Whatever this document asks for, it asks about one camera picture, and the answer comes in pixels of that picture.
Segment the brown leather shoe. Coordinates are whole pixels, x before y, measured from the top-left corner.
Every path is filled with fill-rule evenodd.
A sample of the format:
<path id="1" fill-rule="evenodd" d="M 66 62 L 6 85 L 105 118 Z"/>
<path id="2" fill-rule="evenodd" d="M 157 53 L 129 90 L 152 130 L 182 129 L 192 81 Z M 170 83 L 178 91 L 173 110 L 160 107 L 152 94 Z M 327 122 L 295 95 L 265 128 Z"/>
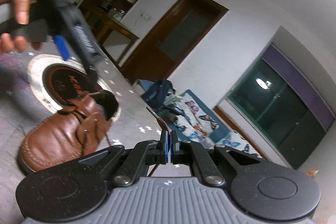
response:
<path id="1" fill-rule="evenodd" d="M 82 92 L 23 139 L 17 162 L 23 172 L 34 173 L 93 153 L 121 113 L 108 90 Z"/>

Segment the blue sofa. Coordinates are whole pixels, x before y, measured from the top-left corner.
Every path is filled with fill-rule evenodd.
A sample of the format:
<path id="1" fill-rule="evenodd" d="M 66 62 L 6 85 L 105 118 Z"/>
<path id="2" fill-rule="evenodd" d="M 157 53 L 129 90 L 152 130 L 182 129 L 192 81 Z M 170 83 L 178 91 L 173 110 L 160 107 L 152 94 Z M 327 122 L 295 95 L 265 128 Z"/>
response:
<path id="1" fill-rule="evenodd" d="M 224 124 L 192 91 L 187 90 L 176 95 L 168 80 L 159 80 L 156 83 L 136 80 L 133 87 L 136 86 L 143 89 L 141 98 L 171 130 L 176 131 L 179 140 L 196 141 L 206 149 L 222 144 L 261 157 L 251 143 Z"/>

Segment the butterfly pillow left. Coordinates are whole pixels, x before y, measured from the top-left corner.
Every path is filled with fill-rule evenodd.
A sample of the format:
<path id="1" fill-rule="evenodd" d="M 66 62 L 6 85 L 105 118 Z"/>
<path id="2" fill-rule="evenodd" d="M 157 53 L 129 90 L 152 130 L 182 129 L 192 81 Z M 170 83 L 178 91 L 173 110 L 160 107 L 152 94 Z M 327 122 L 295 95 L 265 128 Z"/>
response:
<path id="1" fill-rule="evenodd" d="M 180 140 L 201 143 L 206 149 L 224 138 L 230 129 L 191 90 L 180 95 L 173 103 L 180 115 L 168 113 L 167 124 L 177 132 Z"/>

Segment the butterfly pillow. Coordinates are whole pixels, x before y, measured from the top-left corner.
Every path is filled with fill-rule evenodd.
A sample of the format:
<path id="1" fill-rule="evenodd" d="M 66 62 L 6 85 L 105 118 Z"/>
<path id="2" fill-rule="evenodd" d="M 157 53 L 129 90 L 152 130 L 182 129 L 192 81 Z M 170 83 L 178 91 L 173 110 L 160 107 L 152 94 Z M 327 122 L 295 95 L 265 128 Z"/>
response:
<path id="1" fill-rule="evenodd" d="M 235 130 L 230 131 L 224 138 L 218 141 L 217 144 L 226 145 L 236 150 L 262 158 L 253 145 Z"/>
<path id="2" fill-rule="evenodd" d="M 180 115 L 168 113 L 167 124 L 177 132 L 180 140 L 201 143 L 206 149 L 224 138 L 230 129 L 191 90 L 180 95 L 173 103 Z"/>

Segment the butterfly pillow right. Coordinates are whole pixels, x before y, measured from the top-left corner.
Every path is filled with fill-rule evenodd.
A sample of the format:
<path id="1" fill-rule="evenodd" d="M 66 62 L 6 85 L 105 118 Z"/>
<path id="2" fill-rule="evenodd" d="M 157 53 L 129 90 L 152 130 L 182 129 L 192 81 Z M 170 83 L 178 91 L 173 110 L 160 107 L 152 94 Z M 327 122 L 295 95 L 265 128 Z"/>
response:
<path id="1" fill-rule="evenodd" d="M 262 158 L 253 145 L 235 130 L 230 131 L 224 138 L 218 141 L 217 144 L 226 145 L 236 150 Z"/>

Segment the dark blue bag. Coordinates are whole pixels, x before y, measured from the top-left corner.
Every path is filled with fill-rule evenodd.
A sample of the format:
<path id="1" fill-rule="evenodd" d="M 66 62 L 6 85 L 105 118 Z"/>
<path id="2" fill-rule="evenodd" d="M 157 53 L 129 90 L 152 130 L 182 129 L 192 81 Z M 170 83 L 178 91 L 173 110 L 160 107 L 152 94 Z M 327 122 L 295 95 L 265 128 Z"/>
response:
<path id="1" fill-rule="evenodd" d="M 175 94 L 173 84 L 169 80 L 159 80 L 141 95 L 141 98 L 153 110 L 159 109 L 167 96 Z"/>

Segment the green framed window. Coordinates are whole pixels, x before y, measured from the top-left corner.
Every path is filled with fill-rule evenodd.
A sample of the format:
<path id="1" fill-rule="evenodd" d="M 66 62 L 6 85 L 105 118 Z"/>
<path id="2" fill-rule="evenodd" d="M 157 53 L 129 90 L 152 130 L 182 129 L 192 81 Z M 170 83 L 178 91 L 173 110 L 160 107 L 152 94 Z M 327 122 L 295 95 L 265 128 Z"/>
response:
<path id="1" fill-rule="evenodd" d="M 303 165 L 326 134 L 298 94 L 264 60 L 228 98 L 294 169 Z"/>

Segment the brown wooden door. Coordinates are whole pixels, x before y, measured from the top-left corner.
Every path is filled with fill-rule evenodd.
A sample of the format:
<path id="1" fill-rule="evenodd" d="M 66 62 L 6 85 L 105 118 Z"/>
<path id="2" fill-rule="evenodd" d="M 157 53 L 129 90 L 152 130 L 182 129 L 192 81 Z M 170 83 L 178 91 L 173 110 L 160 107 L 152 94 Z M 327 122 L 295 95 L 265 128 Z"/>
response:
<path id="1" fill-rule="evenodd" d="M 167 79 L 228 12 L 213 0 L 178 0 L 121 66 L 130 82 Z"/>

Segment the purple roller blind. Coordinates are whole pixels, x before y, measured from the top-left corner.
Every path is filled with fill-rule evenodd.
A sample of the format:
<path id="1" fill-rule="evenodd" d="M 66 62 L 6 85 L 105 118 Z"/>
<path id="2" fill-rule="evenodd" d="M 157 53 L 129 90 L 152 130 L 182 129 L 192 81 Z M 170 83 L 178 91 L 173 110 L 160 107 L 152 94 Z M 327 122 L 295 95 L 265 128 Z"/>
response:
<path id="1" fill-rule="evenodd" d="M 335 114 L 310 81 L 273 45 L 265 50 L 261 58 L 286 81 L 313 113 L 322 128 L 328 131 L 335 121 Z"/>

